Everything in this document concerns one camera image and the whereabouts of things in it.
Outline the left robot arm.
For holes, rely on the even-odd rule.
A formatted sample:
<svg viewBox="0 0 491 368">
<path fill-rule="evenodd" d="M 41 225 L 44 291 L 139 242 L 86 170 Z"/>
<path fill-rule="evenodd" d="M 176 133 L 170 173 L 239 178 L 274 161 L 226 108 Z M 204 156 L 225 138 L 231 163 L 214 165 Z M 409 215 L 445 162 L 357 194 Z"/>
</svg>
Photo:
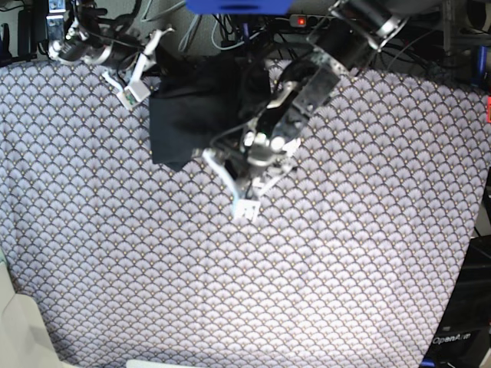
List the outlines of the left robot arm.
<svg viewBox="0 0 491 368">
<path fill-rule="evenodd" d="M 409 17 L 382 1 L 336 1 L 280 74 L 269 98 L 210 141 L 203 158 L 232 194 L 235 219 L 257 219 L 261 198 L 295 168 L 300 134 L 343 77 L 370 60 Z"/>
</svg>

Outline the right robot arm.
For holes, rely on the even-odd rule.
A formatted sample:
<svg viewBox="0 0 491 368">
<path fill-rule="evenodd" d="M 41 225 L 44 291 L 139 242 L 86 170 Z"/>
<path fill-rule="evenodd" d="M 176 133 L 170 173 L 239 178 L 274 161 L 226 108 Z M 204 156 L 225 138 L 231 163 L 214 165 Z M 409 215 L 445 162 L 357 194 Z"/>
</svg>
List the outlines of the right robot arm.
<svg viewBox="0 0 491 368">
<path fill-rule="evenodd" d="M 179 71 L 179 61 L 162 46 L 162 39 L 175 29 L 156 29 L 140 40 L 131 28 L 141 10 L 135 1 L 131 11 L 107 17 L 107 9 L 95 1 L 48 1 L 45 16 L 48 56 L 61 64 L 82 61 L 104 68 L 103 79 L 115 90 L 127 110 L 150 95 L 143 82 L 147 72 Z"/>
</svg>

